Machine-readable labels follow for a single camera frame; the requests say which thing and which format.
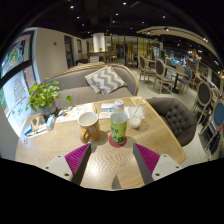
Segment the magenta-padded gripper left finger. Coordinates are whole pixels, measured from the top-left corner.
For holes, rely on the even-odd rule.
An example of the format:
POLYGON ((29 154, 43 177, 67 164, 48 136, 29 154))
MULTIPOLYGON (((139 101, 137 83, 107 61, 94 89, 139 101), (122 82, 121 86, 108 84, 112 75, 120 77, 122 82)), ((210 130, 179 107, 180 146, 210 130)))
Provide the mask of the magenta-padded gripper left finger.
POLYGON ((85 144, 65 156, 57 155, 43 169, 80 185, 91 155, 91 144, 85 144))

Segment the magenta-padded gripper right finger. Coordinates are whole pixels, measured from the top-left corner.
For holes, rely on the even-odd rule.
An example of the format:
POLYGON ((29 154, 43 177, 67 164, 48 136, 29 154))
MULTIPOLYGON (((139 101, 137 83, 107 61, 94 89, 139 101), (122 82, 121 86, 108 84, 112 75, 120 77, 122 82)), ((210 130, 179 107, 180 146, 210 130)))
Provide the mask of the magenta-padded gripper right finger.
POLYGON ((133 144, 133 154, 145 185, 182 169, 168 154, 159 155, 137 143, 133 144))

